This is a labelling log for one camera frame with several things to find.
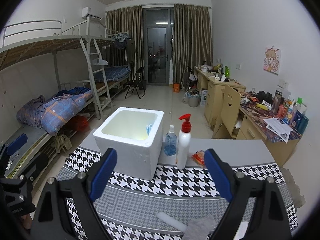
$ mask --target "screw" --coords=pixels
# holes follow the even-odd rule
[[[48,182],[49,184],[52,184],[52,183],[54,182],[54,177],[50,177],[50,178],[47,180],[47,182]]]
[[[83,179],[85,176],[86,176],[86,173],[85,173],[85,172],[79,172],[78,175],[77,175],[77,177],[78,177],[79,179]]]
[[[274,183],[274,182],[275,182],[275,179],[272,178],[272,177],[267,177],[267,182],[269,182],[269,183]]]
[[[238,179],[242,179],[242,178],[244,178],[244,174],[241,171],[238,171],[238,172],[236,172],[236,177]]]

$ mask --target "tiled floor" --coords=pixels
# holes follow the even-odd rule
[[[192,138],[204,138],[211,139],[212,130],[208,126],[204,117],[204,107],[190,107],[182,103],[182,98],[185,92],[173,93],[172,88],[168,86],[148,86],[146,90],[146,95],[139,99],[134,93],[129,94],[126,99],[124,99],[125,93],[122,93],[116,97],[113,101],[114,108],[118,107],[133,107],[133,108],[144,108],[152,110],[164,111],[164,135],[168,132],[170,124],[175,127],[175,133],[178,135],[182,121],[179,117],[183,114],[191,114],[191,137]],[[103,120],[98,120],[94,118],[90,121],[90,128],[98,128],[102,124]],[[33,203],[37,205],[41,191],[49,177],[57,176],[58,172],[65,163],[65,159],[70,153],[72,153],[76,147],[84,140],[84,138],[90,133],[87,131],[85,133],[76,133],[71,138],[72,148],[68,150],[65,154],[61,153],[55,157],[55,159],[50,163],[49,167],[46,169],[44,174],[40,177],[33,190]]]

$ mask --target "desk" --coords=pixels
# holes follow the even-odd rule
[[[208,148],[213,148],[234,171],[242,171],[259,180],[267,176],[275,178],[283,196],[290,228],[293,230],[298,226],[287,184],[262,141],[191,139],[191,153]],[[87,171],[99,159],[99,148],[91,132],[66,160],[57,180],[73,178],[79,171]],[[162,148],[152,180],[116,172],[111,174],[102,196],[94,202],[94,206],[112,238],[181,239],[182,232],[156,217],[160,211],[184,224],[188,224],[192,218],[203,218],[209,214],[219,223],[229,203],[216,190],[208,171],[189,158],[183,171],[178,170],[174,163],[175,156],[166,156]],[[254,200],[249,199],[243,221],[250,220]],[[83,229],[72,199],[67,200],[67,205],[78,236]]]
[[[252,94],[247,92],[241,92],[241,94],[246,97],[252,96]],[[290,133],[288,143],[285,143],[278,135],[266,128],[266,123],[263,119],[276,117],[271,111],[257,107],[256,103],[243,101],[241,101],[239,110],[239,114],[243,117],[243,120],[236,139],[261,139],[276,163],[282,167],[291,157],[291,154],[302,135],[294,130]],[[219,116],[214,127],[213,138],[230,138],[230,135],[224,126],[219,128],[220,124],[222,124],[222,121]]]
[[[208,90],[207,100],[204,108],[204,116],[210,126],[214,126],[218,116],[220,115],[223,102],[222,90],[225,85],[229,85],[232,88],[236,88],[239,92],[244,91],[246,87],[238,82],[220,82],[215,80],[214,77],[209,77],[215,75],[214,73],[203,72],[198,68],[194,68],[195,74],[198,76],[197,88],[199,92],[202,89]]]

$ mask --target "styrofoam box rim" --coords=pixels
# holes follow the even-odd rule
[[[136,112],[145,112],[145,113],[154,113],[157,115],[157,118],[155,122],[153,123],[153,127],[150,130],[149,136],[145,140],[135,140],[135,139],[130,139],[130,138],[124,138],[120,136],[115,136],[115,135],[110,135],[110,134],[105,134],[102,132],[102,129],[111,121],[113,117],[115,117],[120,111],[136,111]],[[119,107],[116,111],[113,112],[103,123],[100,125],[94,132],[93,136],[94,137],[99,137],[99,138],[104,138],[107,140],[112,140],[112,141],[118,141],[118,142],[123,142],[127,144],[132,144],[132,145],[138,145],[142,147],[149,147],[151,146],[155,136],[156,132],[160,126],[160,123],[162,121],[162,118],[164,116],[163,111],[157,111],[157,110],[149,110],[149,109],[141,109],[141,108],[129,108],[129,107]]]

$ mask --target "drawer handle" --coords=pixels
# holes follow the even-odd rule
[[[255,138],[254,133],[250,129],[248,129],[248,133],[252,136],[252,138]]]

